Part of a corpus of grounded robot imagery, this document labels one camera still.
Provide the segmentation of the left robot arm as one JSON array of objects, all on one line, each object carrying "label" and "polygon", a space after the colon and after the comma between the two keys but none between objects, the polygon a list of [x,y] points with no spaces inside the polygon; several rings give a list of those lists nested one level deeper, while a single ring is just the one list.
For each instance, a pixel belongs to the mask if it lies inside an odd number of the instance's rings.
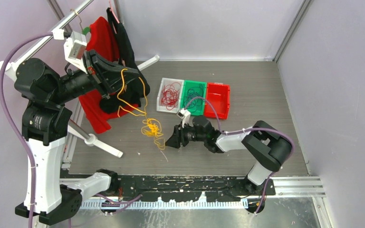
[{"label": "left robot arm", "polygon": [[72,218],[82,202],[94,195],[114,196],[120,189],[117,173],[106,169],[71,185],[59,182],[72,115],[65,103],[93,90],[108,96],[140,77],[138,69],[110,62],[94,50],[84,52],[82,66],[60,76],[41,59],[30,58],[16,71],[14,87],[28,100],[21,137],[29,150],[29,176],[26,198],[15,213],[29,219],[38,216],[46,225]]}]

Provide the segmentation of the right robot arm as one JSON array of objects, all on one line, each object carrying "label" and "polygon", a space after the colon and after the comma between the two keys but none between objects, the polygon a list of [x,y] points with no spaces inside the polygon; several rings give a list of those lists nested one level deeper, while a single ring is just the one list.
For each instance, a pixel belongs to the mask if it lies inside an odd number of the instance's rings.
[{"label": "right robot arm", "polygon": [[192,124],[181,121],[175,125],[165,145],[178,149],[189,142],[202,142],[212,153],[249,151],[256,159],[245,181],[246,192],[250,195],[262,191],[264,182],[281,169],[295,149],[290,137],[265,121],[257,121],[252,127],[240,131],[227,132],[214,128],[203,115],[194,117]]}]

